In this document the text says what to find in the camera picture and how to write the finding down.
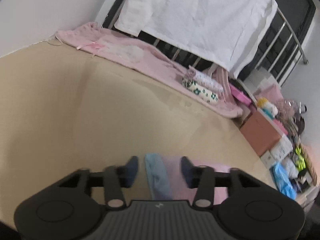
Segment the pink blue purple-trimmed garment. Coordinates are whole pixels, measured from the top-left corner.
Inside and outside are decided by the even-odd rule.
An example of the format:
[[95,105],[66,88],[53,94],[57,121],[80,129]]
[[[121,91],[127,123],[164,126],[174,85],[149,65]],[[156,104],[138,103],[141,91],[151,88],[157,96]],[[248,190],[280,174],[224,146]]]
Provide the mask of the pink blue purple-trimmed garment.
[[190,189],[181,172],[180,157],[166,157],[148,153],[144,157],[146,177],[153,200],[188,200],[190,203],[196,189]]

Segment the blue plastic package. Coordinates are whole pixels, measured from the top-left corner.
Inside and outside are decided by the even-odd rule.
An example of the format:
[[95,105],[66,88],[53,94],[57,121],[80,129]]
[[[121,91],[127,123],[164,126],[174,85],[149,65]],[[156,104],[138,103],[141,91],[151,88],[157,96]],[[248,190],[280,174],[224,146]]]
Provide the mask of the blue plastic package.
[[271,168],[271,172],[278,191],[290,199],[295,200],[297,193],[293,189],[289,176],[281,163],[276,163]]

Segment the small white box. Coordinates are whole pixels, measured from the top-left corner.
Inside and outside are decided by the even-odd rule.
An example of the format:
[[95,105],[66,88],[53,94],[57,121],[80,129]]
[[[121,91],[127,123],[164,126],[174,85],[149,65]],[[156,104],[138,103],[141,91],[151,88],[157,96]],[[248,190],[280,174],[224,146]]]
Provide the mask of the small white box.
[[270,169],[271,167],[273,167],[277,161],[275,160],[275,158],[272,156],[272,154],[270,153],[270,151],[266,151],[261,157],[260,160],[262,161],[262,163],[265,165],[265,167],[267,169]]

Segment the neon yellow black item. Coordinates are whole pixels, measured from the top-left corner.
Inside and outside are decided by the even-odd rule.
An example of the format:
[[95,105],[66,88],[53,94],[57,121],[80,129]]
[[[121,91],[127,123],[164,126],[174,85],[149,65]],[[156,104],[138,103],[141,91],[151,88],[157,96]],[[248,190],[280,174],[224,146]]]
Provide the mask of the neon yellow black item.
[[296,146],[294,150],[293,162],[295,163],[295,166],[299,172],[306,168],[305,159],[303,157],[303,151],[300,146]]

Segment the white printed carton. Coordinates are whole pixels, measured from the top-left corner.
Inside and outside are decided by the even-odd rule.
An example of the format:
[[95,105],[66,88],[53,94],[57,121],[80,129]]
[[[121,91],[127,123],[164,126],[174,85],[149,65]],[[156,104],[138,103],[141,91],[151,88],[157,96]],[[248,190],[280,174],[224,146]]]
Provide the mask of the white printed carton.
[[287,135],[282,135],[281,139],[270,149],[272,157],[281,162],[290,152],[293,151],[292,142]]

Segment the salmon pink storage box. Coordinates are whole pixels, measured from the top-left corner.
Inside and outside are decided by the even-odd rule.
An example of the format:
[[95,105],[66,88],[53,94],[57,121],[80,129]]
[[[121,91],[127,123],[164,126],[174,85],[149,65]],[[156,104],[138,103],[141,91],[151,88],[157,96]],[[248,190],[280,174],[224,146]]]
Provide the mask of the salmon pink storage box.
[[240,132],[259,157],[271,150],[284,134],[260,109],[248,118]]

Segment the clear bag pink contents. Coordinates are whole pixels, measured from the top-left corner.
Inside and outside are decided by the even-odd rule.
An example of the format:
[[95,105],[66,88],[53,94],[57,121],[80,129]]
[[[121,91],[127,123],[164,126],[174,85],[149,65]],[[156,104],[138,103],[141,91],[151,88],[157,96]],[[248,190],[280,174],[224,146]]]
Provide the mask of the clear bag pink contents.
[[302,104],[295,100],[280,99],[275,106],[278,110],[277,119],[284,125],[297,125],[296,115],[300,113]]

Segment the white yellow plush toy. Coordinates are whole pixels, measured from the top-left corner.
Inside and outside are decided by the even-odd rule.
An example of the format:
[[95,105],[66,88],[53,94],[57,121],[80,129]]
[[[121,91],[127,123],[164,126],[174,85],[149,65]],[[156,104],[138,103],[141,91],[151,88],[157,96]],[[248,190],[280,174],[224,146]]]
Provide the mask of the white yellow plush toy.
[[274,119],[278,114],[277,107],[269,100],[267,100],[267,98],[259,98],[257,100],[257,107],[260,108],[271,119]]

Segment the pink flat case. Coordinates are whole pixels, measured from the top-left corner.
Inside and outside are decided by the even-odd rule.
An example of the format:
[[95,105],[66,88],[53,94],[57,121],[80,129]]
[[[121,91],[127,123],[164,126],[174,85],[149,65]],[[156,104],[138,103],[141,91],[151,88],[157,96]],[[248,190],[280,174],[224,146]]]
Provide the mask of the pink flat case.
[[249,106],[252,103],[252,100],[244,94],[241,90],[237,89],[235,86],[233,86],[231,83],[229,83],[229,87],[231,90],[231,94],[236,100],[243,103],[246,106]]

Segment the pink cushion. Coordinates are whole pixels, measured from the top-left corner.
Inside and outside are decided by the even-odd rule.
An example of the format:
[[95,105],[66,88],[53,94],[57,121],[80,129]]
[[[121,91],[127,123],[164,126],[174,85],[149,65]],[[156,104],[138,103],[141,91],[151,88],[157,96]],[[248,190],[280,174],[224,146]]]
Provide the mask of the pink cushion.
[[259,88],[254,94],[255,99],[257,100],[257,107],[261,108],[263,103],[261,102],[261,98],[266,99],[272,105],[276,105],[279,101],[283,100],[284,97],[281,93],[281,90],[278,85],[270,85],[264,89]]

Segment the folded green flower cloth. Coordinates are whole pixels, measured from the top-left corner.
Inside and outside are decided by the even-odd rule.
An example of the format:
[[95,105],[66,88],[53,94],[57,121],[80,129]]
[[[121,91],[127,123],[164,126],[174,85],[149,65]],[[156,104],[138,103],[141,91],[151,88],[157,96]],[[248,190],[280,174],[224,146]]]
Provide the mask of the folded green flower cloth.
[[212,92],[207,88],[204,88],[194,80],[183,78],[182,86],[184,86],[187,90],[194,93],[202,101],[210,105],[216,105],[219,101],[219,96],[216,93]]

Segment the stack of white boxes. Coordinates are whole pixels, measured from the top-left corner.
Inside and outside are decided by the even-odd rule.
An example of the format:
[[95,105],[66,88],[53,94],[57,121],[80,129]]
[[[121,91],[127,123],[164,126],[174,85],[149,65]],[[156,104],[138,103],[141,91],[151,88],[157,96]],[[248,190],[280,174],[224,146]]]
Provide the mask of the stack of white boxes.
[[280,89],[280,85],[274,76],[264,68],[252,70],[249,76],[245,78],[243,84],[246,92],[252,95],[257,95],[273,86]]

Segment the folded pink floral cloth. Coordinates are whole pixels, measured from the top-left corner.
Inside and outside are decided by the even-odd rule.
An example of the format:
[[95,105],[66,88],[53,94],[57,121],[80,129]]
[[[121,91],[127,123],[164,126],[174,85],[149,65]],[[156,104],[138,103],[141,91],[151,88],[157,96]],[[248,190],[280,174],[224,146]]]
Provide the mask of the folded pink floral cloth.
[[210,76],[204,74],[203,72],[196,70],[192,66],[189,66],[186,72],[186,77],[212,92],[218,94],[223,93],[223,87],[216,80],[212,79]]

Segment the pink fleece blanket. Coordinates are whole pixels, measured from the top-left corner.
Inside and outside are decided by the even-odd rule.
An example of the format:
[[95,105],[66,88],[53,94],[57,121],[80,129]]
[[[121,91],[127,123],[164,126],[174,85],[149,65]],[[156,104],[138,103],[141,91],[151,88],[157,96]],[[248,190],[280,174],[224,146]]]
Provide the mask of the pink fleece blanket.
[[188,79],[186,72],[189,67],[185,68],[172,61],[151,44],[100,27],[95,22],[86,23],[74,30],[57,31],[56,38],[77,50],[105,58],[157,80],[225,118],[234,119],[243,114],[242,108],[237,105],[231,94],[228,73],[221,67],[216,69],[213,76],[206,74],[223,87],[223,93],[217,93],[218,103],[210,105],[182,86],[182,79]]

